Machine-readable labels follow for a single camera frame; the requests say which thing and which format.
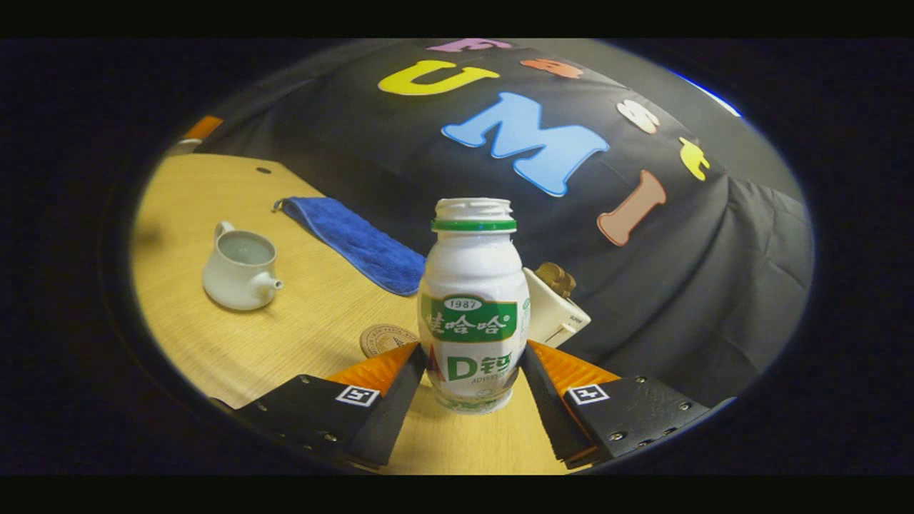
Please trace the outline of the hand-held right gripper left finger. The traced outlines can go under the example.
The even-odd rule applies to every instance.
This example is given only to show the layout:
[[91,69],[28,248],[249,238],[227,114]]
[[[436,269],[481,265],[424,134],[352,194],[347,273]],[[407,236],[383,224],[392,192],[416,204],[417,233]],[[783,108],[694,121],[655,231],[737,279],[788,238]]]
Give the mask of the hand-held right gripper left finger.
[[214,403],[259,435],[299,455],[336,465],[389,463],[425,372],[418,342],[327,378],[300,374],[239,408]]

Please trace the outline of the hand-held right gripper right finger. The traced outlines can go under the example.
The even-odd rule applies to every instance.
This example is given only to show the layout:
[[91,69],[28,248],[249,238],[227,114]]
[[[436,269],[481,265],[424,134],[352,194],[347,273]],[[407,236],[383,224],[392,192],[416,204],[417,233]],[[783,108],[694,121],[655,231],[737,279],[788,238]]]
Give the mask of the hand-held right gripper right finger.
[[712,413],[657,378],[620,377],[535,341],[520,364],[554,456],[569,470],[660,445]]

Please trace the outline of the round brown coaster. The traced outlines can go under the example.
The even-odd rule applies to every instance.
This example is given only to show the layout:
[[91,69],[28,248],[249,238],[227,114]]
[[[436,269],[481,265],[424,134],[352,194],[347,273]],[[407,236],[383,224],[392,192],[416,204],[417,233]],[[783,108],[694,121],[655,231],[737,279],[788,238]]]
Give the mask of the round brown coaster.
[[359,345],[366,358],[374,358],[392,349],[405,347],[418,340],[418,336],[402,326],[376,324],[361,332]]

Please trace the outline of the white ceramic teacup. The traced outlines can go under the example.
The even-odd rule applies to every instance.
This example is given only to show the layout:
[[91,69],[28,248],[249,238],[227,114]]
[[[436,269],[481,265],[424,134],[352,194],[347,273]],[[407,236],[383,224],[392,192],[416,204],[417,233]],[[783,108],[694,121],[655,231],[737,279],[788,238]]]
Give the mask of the white ceramic teacup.
[[266,237],[219,221],[203,269],[204,290],[214,302],[231,310],[265,307],[284,287],[275,270],[277,257],[277,247]]

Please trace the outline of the white green label water bottle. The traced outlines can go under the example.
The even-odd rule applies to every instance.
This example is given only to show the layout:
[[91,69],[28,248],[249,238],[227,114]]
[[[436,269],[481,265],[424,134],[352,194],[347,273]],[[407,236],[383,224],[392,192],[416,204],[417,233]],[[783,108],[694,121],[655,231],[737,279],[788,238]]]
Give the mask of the white green label water bottle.
[[511,400],[528,345],[530,293],[506,199],[445,198],[418,290],[418,328],[435,400],[484,415]]

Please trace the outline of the white toaster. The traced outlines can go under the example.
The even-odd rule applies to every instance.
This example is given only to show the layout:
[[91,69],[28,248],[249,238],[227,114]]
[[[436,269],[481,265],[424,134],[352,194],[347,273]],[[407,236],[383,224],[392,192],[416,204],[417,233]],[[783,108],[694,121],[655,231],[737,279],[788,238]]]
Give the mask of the white toaster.
[[557,348],[591,324],[591,317],[571,299],[558,295],[532,270],[523,268],[523,273],[530,293],[530,341]]

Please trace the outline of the blue towel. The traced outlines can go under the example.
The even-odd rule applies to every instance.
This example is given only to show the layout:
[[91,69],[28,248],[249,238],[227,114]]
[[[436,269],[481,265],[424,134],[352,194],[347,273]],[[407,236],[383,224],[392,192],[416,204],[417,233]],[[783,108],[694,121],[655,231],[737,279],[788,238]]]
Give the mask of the blue towel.
[[343,203],[326,196],[287,196],[272,208],[294,219],[386,292],[412,296],[420,289],[425,257],[380,231]]

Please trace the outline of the black backdrop cloth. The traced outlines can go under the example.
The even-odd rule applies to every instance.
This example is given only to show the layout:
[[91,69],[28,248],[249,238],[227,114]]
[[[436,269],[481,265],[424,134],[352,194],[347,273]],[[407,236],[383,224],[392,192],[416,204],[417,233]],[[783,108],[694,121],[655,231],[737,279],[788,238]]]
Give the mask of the black backdrop cloth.
[[359,40],[216,101],[201,150],[281,163],[425,257],[442,198],[510,202],[516,250],[577,281],[559,348],[706,404],[777,361],[809,296],[802,198],[732,176],[626,78],[510,39]]

